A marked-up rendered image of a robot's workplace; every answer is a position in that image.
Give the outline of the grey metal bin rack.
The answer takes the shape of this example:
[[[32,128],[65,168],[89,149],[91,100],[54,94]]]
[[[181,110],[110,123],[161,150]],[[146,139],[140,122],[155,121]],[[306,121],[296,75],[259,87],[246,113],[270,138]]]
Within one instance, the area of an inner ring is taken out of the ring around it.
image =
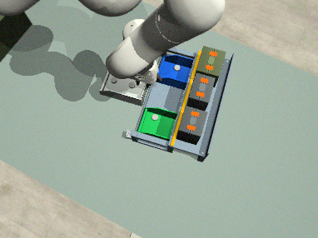
[[[231,57],[231,60],[224,58],[224,62],[222,64],[220,76],[218,78],[216,86],[213,87],[213,89],[212,89],[211,98],[210,98],[208,106],[205,110],[205,112],[207,112],[206,120],[205,120],[205,124],[204,124],[203,130],[202,130],[201,138],[199,139],[198,143],[196,145],[194,145],[194,144],[180,141],[180,140],[176,139],[174,142],[174,146],[171,146],[171,141],[172,141],[174,132],[176,130],[176,124],[178,122],[178,118],[179,118],[180,113],[181,113],[181,108],[182,108],[182,105],[183,105],[183,102],[184,102],[184,99],[186,96],[186,91],[187,91],[187,88],[189,86],[189,82],[191,80],[191,74],[193,72],[193,69],[194,69],[194,66],[196,63],[198,51],[199,50],[197,50],[195,53],[195,52],[190,52],[190,51],[183,50],[183,49],[180,49],[177,47],[173,47],[173,48],[168,49],[167,51],[165,51],[161,55],[160,61],[158,63],[158,70],[159,70],[159,67],[161,65],[161,60],[162,60],[163,56],[169,56],[169,54],[167,54],[167,52],[171,52],[171,53],[174,53],[177,55],[181,55],[183,57],[189,57],[189,58],[194,59],[194,61],[192,63],[191,71],[190,71],[190,74],[188,77],[188,81],[186,84],[186,88],[185,88],[185,90],[182,90],[182,89],[179,89],[176,87],[171,87],[171,86],[168,86],[165,84],[161,84],[159,82],[155,82],[155,84],[152,84],[150,87],[150,90],[148,92],[144,107],[142,109],[142,114],[141,114],[139,122],[137,124],[137,129],[135,131],[132,131],[132,132],[127,131],[127,134],[126,134],[127,138],[130,138],[130,139],[132,139],[132,141],[135,141],[135,142],[147,145],[147,146],[155,147],[155,148],[163,150],[163,151],[168,151],[170,153],[173,152],[174,148],[176,148],[178,150],[186,151],[186,152],[198,155],[197,160],[201,161],[201,162],[203,162],[206,159],[206,157],[210,153],[211,144],[212,144],[213,137],[214,137],[215,130],[216,130],[216,124],[218,122],[218,118],[220,115],[221,105],[223,103],[223,99],[224,99],[225,92],[226,92],[226,86],[227,86],[227,83],[229,80],[232,63],[234,61],[234,57],[235,57],[236,53],[235,52],[233,53],[233,55],[232,55],[233,58]],[[229,71],[229,68],[230,68],[230,71]],[[227,77],[227,75],[228,75],[228,77]],[[224,88],[225,88],[225,90],[224,90]],[[222,96],[222,94],[223,94],[223,96]],[[174,124],[174,127],[173,127],[172,132],[171,132],[170,141],[162,140],[162,139],[154,137],[154,136],[149,136],[147,134],[137,132],[146,107],[159,107],[161,109],[165,109],[165,110],[177,113],[175,124]],[[220,109],[219,109],[219,107],[220,107]],[[217,113],[218,113],[218,115],[217,115]],[[208,153],[207,153],[207,151],[208,151]]]

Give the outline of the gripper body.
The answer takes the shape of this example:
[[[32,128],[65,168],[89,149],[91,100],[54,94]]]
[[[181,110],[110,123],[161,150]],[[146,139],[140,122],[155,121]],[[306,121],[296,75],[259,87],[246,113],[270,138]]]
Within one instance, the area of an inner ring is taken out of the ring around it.
[[[157,73],[158,73],[158,65],[157,65],[157,61],[155,60],[155,63],[150,70],[146,72],[139,72],[138,74],[129,78],[139,82],[145,82],[147,84],[155,84],[157,80]]]

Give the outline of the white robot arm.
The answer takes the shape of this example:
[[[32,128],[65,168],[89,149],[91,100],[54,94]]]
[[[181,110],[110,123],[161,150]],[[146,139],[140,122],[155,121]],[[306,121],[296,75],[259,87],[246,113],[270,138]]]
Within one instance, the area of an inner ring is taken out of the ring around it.
[[[39,1],[0,0],[0,15],[18,15]],[[106,17],[124,15],[141,2],[78,1]],[[123,41],[107,57],[107,70],[118,79],[127,79],[150,70],[155,60],[165,51],[213,28],[221,19],[224,9],[225,0],[163,0],[145,20],[132,20],[123,28]]]

